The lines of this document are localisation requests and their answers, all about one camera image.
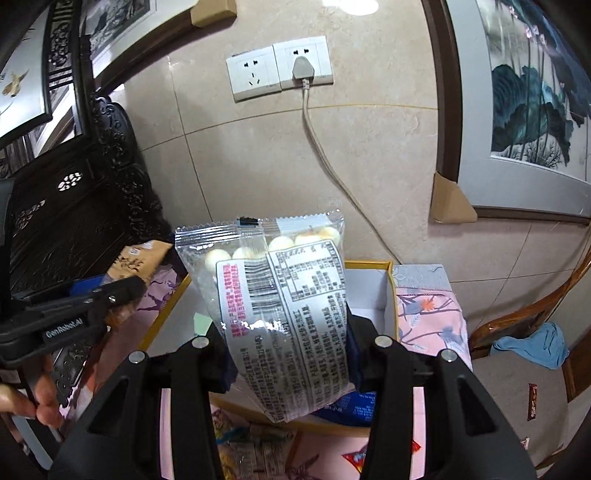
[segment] electrical outlet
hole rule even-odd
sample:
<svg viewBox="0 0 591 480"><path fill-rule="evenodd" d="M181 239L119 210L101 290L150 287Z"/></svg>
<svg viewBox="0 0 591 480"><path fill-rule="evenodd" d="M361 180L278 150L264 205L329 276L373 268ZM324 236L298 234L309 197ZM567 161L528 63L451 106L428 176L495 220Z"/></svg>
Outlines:
<svg viewBox="0 0 591 480"><path fill-rule="evenodd" d="M301 80L293 78L294 63L300 56L306 57L314 67L314 79L311 85L334 83L325 36L276 43L273 45L273 50L275 50L277 70L283 90L301 87Z"/></svg>
<svg viewBox="0 0 591 480"><path fill-rule="evenodd" d="M226 65L235 102L281 91L273 47L234 55Z"/></svg>

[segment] beige wall tile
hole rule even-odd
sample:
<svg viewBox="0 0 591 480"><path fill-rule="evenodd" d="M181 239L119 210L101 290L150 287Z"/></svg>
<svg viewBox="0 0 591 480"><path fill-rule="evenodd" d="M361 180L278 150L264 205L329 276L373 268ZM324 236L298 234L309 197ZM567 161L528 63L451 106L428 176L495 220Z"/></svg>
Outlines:
<svg viewBox="0 0 591 480"><path fill-rule="evenodd" d="M571 273L569 270L507 279L501 293L486 312L482 325L544 298L567 281Z"/></svg>
<svg viewBox="0 0 591 480"><path fill-rule="evenodd" d="M142 155L164 218L173 229L211 221L184 136L149 148Z"/></svg>
<svg viewBox="0 0 591 480"><path fill-rule="evenodd" d="M572 270L587 241L587 228L556 222L534 222L511 277Z"/></svg>
<svg viewBox="0 0 591 480"><path fill-rule="evenodd" d="M238 17L170 54L186 133L301 107L301 92L235 103L226 58L296 38L326 35L335 84L314 87L311 106L402 104L437 108L433 53L421 2L380 2L357 17L320 0L238 2Z"/></svg>
<svg viewBox="0 0 591 480"><path fill-rule="evenodd" d="M428 222L437 112L319 108L312 122L335 170L406 263L443 263L451 281L507 278L528 222ZM390 258L326 176L301 112L246 119L188 135L214 220L300 215L342 206L347 258Z"/></svg>
<svg viewBox="0 0 591 480"><path fill-rule="evenodd" d="M452 290L468 323L468 334L478 327L504 284L504 279L452 283Z"/></svg>
<svg viewBox="0 0 591 480"><path fill-rule="evenodd" d="M581 250L581 254L579 260L577 261L577 267L583 262L585 255L587 254L587 250L589 250L589 246L591 245L591 235L590 231L587 232L587 240L585 241L585 246Z"/></svg>
<svg viewBox="0 0 591 480"><path fill-rule="evenodd" d="M168 58L157 60L124 86L111 99L129 115L140 150L183 134Z"/></svg>

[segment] human hand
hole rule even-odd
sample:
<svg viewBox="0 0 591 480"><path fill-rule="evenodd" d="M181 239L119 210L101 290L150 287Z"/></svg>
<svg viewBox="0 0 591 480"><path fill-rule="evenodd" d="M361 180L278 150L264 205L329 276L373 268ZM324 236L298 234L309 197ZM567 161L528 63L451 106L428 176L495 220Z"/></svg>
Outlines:
<svg viewBox="0 0 591 480"><path fill-rule="evenodd" d="M43 425L59 428L64 422L57 402L56 385L49 372L53 368L51 355L43 362L43 374L39 377L33 392L38 406L25 395L9 385L0 384L0 412L11 413L29 418L37 418Z"/></svg>

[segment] cardboard corner protector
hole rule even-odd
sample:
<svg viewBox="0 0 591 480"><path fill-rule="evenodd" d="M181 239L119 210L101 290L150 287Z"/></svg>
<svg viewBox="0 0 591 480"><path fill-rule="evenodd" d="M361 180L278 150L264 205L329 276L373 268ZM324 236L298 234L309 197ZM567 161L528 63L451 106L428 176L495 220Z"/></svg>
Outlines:
<svg viewBox="0 0 591 480"><path fill-rule="evenodd" d="M203 28L236 15L236 0L199 0L191 9L191 23Z"/></svg>
<svg viewBox="0 0 591 480"><path fill-rule="evenodd" d="M457 185L435 173L430 216L438 223L474 223L476 211Z"/></svg>

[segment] screw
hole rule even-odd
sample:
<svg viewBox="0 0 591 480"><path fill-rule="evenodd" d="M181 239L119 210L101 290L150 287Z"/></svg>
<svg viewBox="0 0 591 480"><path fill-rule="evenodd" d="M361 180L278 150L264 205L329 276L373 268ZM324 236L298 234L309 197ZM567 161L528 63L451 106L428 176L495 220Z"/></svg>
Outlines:
<svg viewBox="0 0 591 480"><path fill-rule="evenodd" d="M139 364L145 360L146 354L136 350L135 352L131 352L128 358L131 363Z"/></svg>
<svg viewBox="0 0 591 480"><path fill-rule="evenodd" d="M392 346L394 340L388 335L379 335L375 338L374 342L380 348L388 348L389 346Z"/></svg>
<svg viewBox="0 0 591 480"><path fill-rule="evenodd" d="M191 345L193 345L194 348L205 348L209 345L209 338L201 336L195 337L191 342Z"/></svg>
<svg viewBox="0 0 591 480"><path fill-rule="evenodd" d="M449 348L446 348L441 352L441 358L443 358L446 362L453 362L457 360L457 353Z"/></svg>

